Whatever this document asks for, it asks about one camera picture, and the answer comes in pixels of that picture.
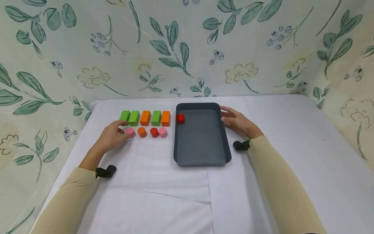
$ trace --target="white paper sheet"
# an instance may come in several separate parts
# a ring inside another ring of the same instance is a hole
[[[175,107],[201,101],[231,106],[262,129],[295,170],[329,234],[374,230],[372,171],[301,95],[97,101],[46,204],[122,110],[170,110],[167,138],[137,136],[104,157],[101,167],[113,164],[117,172],[101,181],[79,233],[277,233],[246,154],[232,147],[244,140],[233,131],[227,130],[232,160],[226,166],[182,168],[174,162]]]

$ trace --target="floral fabric backdrop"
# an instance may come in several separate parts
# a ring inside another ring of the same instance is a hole
[[[374,2],[4,0],[0,233],[28,233],[89,103],[302,94],[374,170]]]

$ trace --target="sleeve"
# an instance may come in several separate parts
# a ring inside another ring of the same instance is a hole
[[[326,234],[303,185],[266,136],[250,141],[248,156],[280,234]]]
[[[98,182],[94,171],[75,168],[49,202],[31,234],[76,233]]]

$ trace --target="pink cylinder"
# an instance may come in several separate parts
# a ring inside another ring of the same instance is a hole
[[[166,128],[160,128],[159,134],[161,138],[165,138],[168,135],[168,132],[166,131]]]
[[[136,135],[136,132],[133,128],[126,128],[125,133],[129,135],[131,138],[135,137]]]

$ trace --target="plastic tray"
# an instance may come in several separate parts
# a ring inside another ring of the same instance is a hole
[[[217,103],[181,103],[175,117],[174,161],[182,167],[221,167],[231,161],[231,152],[221,109]]]

